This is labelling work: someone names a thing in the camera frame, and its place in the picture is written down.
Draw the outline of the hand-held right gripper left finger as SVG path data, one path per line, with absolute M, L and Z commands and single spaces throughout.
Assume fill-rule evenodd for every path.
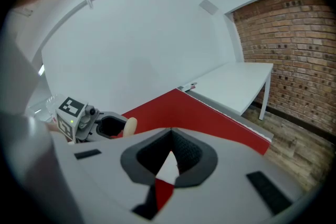
M 75 145 L 60 134 L 52 139 L 86 223 L 172 222 L 172 185 L 163 166 L 170 129 Z

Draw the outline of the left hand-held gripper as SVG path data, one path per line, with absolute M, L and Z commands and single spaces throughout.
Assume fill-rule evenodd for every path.
M 128 120 L 114 112 L 100 112 L 88 102 L 72 97 L 56 101 L 55 106 L 58 128 L 74 143 L 86 141 L 90 131 L 92 141 L 112 140 L 122 136 L 123 124 L 114 125 L 108 134 L 102 133 L 101 125 L 94 124 L 98 116 L 99 120 L 108 123 L 126 123 Z

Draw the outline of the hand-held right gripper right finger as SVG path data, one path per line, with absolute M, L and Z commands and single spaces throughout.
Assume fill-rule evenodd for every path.
M 156 215 L 157 223 L 260 223 L 272 212 L 248 180 L 262 172 L 291 202 L 304 190 L 285 170 L 244 144 L 204 134 L 185 132 L 217 153 L 215 170 L 201 185 L 177 188 Z

